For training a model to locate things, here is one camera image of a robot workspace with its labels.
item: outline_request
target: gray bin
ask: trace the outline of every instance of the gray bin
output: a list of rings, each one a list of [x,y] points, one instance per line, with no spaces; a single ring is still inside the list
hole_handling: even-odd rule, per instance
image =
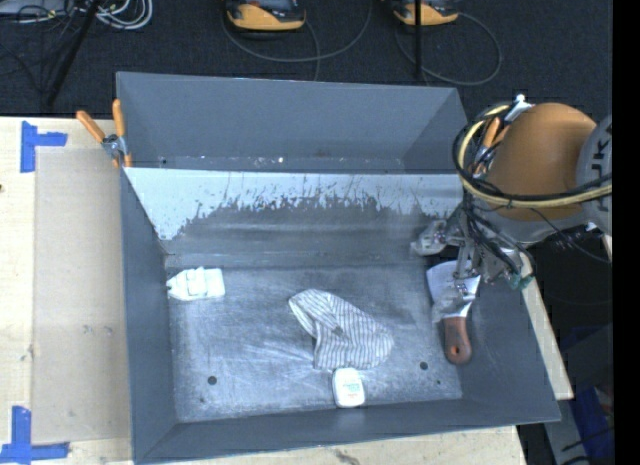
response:
[[[480,287],[460,368],[430,321],[426,269],[453,255],[413,256],[409,242],[461,196],[455,89],[116,81],[134,160],[121,207],[136,463],[560,418],[519,292]],[[169,298],[166,280],[198,266],[223,270],[225,296]],[[286,303],[307,288],[394,334],[387,361],[361,371],[362,407],[337,408],[331,372],[312,368]]]

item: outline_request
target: blue tape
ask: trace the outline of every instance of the blue tape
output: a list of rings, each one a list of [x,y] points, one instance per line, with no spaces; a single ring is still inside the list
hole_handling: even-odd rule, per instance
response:
[[[31,411],[21,406],[11,408],[11,442],[0,449],[0,463],[31,465],[32,460],[66,458],[69,443],[31,445]]]
[[[38,134],[37,126],[23,120],[20,172],[33,172],[36,169],[36,147],[64,147],[66,143],[67,135],[65,133]]]

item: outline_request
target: striped cloth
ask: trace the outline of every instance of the striped cloth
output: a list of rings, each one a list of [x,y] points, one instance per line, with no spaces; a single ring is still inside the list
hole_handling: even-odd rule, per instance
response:
[[[316,340],[314,369],[370,369],[391,352],[393,337],[386,327],[331,293],[307,289],[290,298],[289,307]]]

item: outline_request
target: bin floor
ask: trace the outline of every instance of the bin floor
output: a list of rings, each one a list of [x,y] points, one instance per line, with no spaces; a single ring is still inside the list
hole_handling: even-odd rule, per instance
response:
[[[422,264],[224,269],[220,299],[170,299],[175,407],[181,422],[336,408],[331,371],[313,368],[314,341],[288,300],[328,291],[387,326],[394,347],[360,371],[366,403],[462,396],[432,325]]]

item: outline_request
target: dark floor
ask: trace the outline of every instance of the dark floor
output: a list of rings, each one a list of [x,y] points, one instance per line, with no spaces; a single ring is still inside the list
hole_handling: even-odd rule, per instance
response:
[[[569,104],[596,122],[612,112],[613,0],[454,0],[462,17],[424,30],[421,76],[414,36],[378,0],[300,1],[308,26],[256,41],[226,31],[220,0],[153,0],[139,30],[93,22],[67,75],[84,14],[35,24],[0,14],[0,114],[110,117],[118,71],[455,86],[469,118],[518,93]],[[322,61],[311,61],[318,51]],[[559,239],[532,250],[561,345],[576,329],[613,321],[606,252],[597,240],[576,242],[582,251]],[[529,463],[553,463],[543,428],[520,429]]]

